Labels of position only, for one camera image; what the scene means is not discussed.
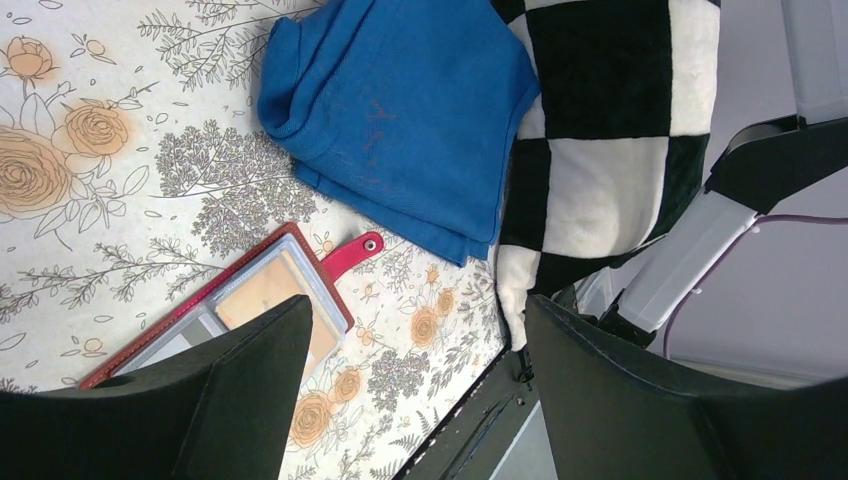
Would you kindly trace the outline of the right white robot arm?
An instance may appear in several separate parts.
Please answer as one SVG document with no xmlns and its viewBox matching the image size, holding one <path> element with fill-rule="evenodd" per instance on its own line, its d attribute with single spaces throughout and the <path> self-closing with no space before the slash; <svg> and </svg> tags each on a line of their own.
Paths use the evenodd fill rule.
<svg viewBox="0 0 848 480">
<path fill-rule="evenodd" d="M 739 240 L 792 195 L 847 167 L 847 4 L 784 1 L 797 111 L 739 131 L 699 195 L 596 325 L 641 348 Z"/>
</svg>

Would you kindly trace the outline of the red leather card holder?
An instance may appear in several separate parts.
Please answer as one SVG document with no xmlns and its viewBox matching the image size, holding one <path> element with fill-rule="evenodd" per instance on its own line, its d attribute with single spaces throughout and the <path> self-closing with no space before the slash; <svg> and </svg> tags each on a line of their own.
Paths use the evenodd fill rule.
<svg viewBox="0 0 848 480">
<path fill-rule="evenodd" d="M 294 223 L 287 223 L 175 307 L 80 385 L 152 365 L 219 337 L 300 295 L 312 305 L 312 334 L 303 371 L 309 379 L 341 347 L 354 318 L 336 288 L 353 267 L 380 253 L 384 239 L 366 232 L 319 259 Z"/>
</svg>

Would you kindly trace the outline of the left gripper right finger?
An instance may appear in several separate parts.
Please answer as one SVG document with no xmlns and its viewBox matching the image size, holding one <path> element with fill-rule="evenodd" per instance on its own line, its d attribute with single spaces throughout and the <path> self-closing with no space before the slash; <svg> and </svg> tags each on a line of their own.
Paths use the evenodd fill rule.
<svg viewBox="0 0 848 480">
<path fill-rule="evenodd" d="M 691 402 L 639 381 L 608 334 L 528 299 L 528 353 L 560 479 L 718 479 L 723 464 Z"/>
</svg>

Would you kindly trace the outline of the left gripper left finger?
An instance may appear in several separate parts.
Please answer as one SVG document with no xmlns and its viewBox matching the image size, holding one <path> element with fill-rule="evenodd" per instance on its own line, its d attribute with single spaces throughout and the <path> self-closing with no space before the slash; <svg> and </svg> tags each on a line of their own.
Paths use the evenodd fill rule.
<svg viewBox="0 0 848 480">
<path fill-rule="evenodd" d="M 69 479 L 274 479 L 307 357 L 312 305 L 283 301 L 237 329 L 76 398 L 98 428 Z"/>
</svg>

